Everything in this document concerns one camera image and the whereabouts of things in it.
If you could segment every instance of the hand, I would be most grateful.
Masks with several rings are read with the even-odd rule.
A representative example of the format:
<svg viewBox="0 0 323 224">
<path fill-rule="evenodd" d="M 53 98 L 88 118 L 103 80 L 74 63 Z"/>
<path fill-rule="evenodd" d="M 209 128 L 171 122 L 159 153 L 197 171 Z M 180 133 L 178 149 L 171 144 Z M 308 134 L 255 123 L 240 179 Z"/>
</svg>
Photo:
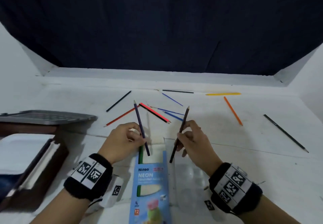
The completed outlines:
<svg viewBox="0 0 323 224">
<path fill-rule="evenodd" d="M 136 129 L 140 132 L 140 135 L 130 131 L 130 129 Z M 114 164 L 125 159 L 145 142 L 146 139 L 141 136 L 140 127 L 137 123 L 119 124 L 117 128 L 111 131 L 98 154 L 105 157 L 110 164 Z"/>
<path fill-rule="evenodd" d="M 188 154 L 193 163 L 210 177 L 222 164 L 222 161 L 213 150 L 208 137 L 194 120 L 185 123 L 184 129 L 188 127 L 190 127 L 192 131 L 177 133 L 177 138 L 180 143 L 177 146 L 176 151 L 180 151 L 184 147 L 185 149 L 182 157 L 185 157 L 186 154 Z"/>
</svg>

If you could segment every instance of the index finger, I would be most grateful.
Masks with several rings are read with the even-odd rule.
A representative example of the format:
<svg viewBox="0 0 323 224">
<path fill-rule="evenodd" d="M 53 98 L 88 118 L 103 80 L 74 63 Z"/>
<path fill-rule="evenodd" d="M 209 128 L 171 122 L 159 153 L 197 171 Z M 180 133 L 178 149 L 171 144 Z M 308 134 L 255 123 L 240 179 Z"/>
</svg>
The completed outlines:
<svg viewBox="0 0 323 224">
<path fill-rule="evenodd" d="M 201 128 L 197 125 L 197 123 L 194 120 L 186 121 L 186 123 L 184 124 L 183 130 L 185 130 L 188 127 L 192 129 L 193 133 L 198 133 L 202 131 Z"/>
<path fill-rule="evenodd" d="M 126 123 L 126 124 L 120 124 L 120 125 L 122 127 L 126 128 L 127 130 L 136 129 L 137 131 L 139 131 L 139 133 L 141 133 L 139 124 L 137 124 L 136 122 Z"/>
</svg>

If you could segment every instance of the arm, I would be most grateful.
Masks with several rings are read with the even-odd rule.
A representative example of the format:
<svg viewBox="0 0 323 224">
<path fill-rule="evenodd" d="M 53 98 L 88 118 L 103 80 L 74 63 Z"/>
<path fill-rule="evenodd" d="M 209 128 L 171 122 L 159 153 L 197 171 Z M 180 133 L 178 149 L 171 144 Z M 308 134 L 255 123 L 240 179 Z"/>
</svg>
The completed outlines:
<svg viewBox="0 0 323 224">
<path fill-rule="evenodd" d="M 125 159 L 145 143 L 141 135 L 130 129 L 140 132 L 136 123 L 120 124 L 112 130 L 100 148 L 98 154 L 111 165 Z M 30 224 L 77 224 L 82 220 L 89 204 L 90 200 L 75 198 L 63 189 Z"/>
<path fill-rule="evenodd" d="M 211 177 L 223 162 L 217 156 L 208 137 L 196 122 L 193 120 L 186 122 L 184 129 L 188 127 L 192 131 L 177 134 L 178 139 L 181 141 L 177 147 L 177 151 L 180 151 L 184 147 L 182 156 L 184 157 L 188 154 L 196 166 L 200 167 Z M 253 211 L 242 213 L 239 218 L 245 224 L 299 223 L 264 195 L 261 196 L 257 207 Z"/>
</svg>

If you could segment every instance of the black wristband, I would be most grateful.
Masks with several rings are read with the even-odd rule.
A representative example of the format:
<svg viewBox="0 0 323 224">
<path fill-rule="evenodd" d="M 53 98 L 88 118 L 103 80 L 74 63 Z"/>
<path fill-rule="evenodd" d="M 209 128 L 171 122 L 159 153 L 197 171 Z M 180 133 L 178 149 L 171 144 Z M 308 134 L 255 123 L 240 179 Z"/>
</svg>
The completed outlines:
<svg viewBox="0 0 323 224">
<path fill-rule="evenodd" d="M 84 168 L 84 165 L 87 165 L 87 167 L 89 167 L 88 166 L 89 164 L 82 162 L 75 169 L 75 171 L 78 171 L 78 173 L 83 174 L 84 175 L 83 179 L 78 181 L 73 177 L 68 177 L 64 183 L 64 188 L 73 197 L 78 198 L 78 199 L 88 199 L 92 202 L 94 199 L 100 198 L 101 196 L 103 196 L 104 193 L 107 191 L 107 187 L 109 186 L 109 183 L 111 181 L 111 175 L 112 175 L 113 168 L 112 168 L 111 164 L 109 163 L 109 161 L 107 161 L 100 154 L 97 154 L 97 153 L 91 154 L 89 156 L 89 158 L 95 160 L 97 163 L 102 165 L 105 168 L 105 171 L 100 175 L 100 172 L 94 168 L 94 166 L 96 165 L 96 164 L 94 164 L 87 171 L 84 170 L 84 174 L 83 174 L 83 172 L 81 172 L 81 170 L 79 170 L 79 169 L 81 167 Z M 94 180 L 91 179 L 90 176 L 92 173 L 95 173 L 96 177 L 98 177 L 98 175 L 99 175 L 99 178 L 97 181 L 95 181 L 95 179 Z M 83 185 L 81 182 L 84 179 L 89 179 L 91 182 L 94 183 L 94 186 L 91 189 L 89 189 L 88 187 Z"/>
<path fill-rule="evenodd" d="M 244 212 L 248 212 L 248 211 L 252 211 L 254 210 L 259 201 L 260 198 L 262 196 L 262 190 L 259 186 L 257 186 L 255 183 L 251 183 L 249 182 L 249 189 L 248 191 L 245 193 L 244 197 L 238 202 L 238 204 L 231 209 L 229 206 L 229 202 L 233 201 L 233 196 L 235 194 L 236 189 L 239 189 L 239 184 L 237 184 L 236 182 L 234 182 L 231 179 L 228 178 L 227 182 L 229 182 L 230 180 L 230 185 L 233 186 L 232 188 L 230 188 L 231 190 L 231 194 L 227 194 L 228 192 L 223 191 L 224 193 L 222 193 L 223 195 L 220 196 L 214 189 L 215 187 L 218 185 L 219 181 L 222 179 L 222 177 L 224 177 L 224 175 L 226 174 L 226 172 L 229 170 L 229 168 L 231 167 L 230 163 L 223 163 L 220 165 L 220 167 L 214 172 L 214 174 L 210 177 L 209 182 L 210 182 L 210 189 L 212 191 L 212 197 L 211 200 L 212 202 L 222 211 L 224 211 L 225 213 L 234 213 L 236 215 L 240 215 Z"/>
</svg>

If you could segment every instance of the gray basket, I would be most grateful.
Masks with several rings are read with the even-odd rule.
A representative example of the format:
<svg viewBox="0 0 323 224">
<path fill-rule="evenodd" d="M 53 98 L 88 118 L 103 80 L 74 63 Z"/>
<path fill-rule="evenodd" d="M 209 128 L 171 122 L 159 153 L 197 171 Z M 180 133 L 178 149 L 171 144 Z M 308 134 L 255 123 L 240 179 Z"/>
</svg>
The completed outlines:
<svg viewBox="0 0 323 224">
<path fill-rule="evenodd" d="M 69 124 L 87 120 L 97 120 L 97 118 L 97 116 L 89 114 L 48 110 L 27 110 L 19 113 L 0 114 L 0 122 L 43 125 Z"/>
</svg>

